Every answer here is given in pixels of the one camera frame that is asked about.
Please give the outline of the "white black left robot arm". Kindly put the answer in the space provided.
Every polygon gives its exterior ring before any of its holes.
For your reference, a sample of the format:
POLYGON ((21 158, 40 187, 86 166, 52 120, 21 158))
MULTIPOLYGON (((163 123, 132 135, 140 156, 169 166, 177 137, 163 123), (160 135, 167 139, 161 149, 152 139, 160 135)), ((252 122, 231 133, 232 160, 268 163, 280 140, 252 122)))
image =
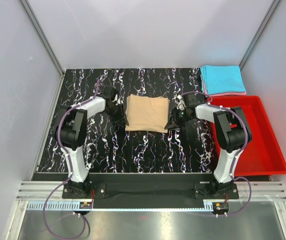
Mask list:
POLYGON ((60 107, 55 122, 54 137, 67 162, 69 176, 64 181, 68 193, 85 198, 93 193, 89 173, 85 167, 83 145, 87 136, 87 121, 98 113, 105 113, 118 126, 129 125, 119 91, 107 86, 102 93, 75 105, 60 107))

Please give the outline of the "beige t shirt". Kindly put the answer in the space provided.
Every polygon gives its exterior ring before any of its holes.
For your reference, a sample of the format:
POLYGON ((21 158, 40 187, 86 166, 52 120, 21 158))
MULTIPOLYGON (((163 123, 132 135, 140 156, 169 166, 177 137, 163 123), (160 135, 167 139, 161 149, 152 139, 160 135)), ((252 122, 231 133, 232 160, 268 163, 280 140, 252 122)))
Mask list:
POLYGON ((147 97, 131 94, 127 97, 126 131, 148 131, 166 134, 170 100, 166 97, 147 97))

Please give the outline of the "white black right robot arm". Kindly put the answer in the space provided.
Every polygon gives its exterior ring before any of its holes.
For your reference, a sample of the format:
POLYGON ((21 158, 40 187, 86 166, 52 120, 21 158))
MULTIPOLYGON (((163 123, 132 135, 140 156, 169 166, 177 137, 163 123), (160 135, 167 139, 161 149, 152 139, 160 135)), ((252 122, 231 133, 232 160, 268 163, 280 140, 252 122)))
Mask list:
POLYGON ((197 93, 186 92, 174 98, 174 107, 165 129, 171 131, 183 128, 187 121, 193 119, 215 125, 220 147, 219 160, 209 184, 203 189, 195 188, 195 191, 203 196, 221 198, 232 190, 238 160, 252 140, 252 132, 241 107, 213 105, 210 96, 206 96, 210 99, 208 102, 201 102, 196 97, 197 93))

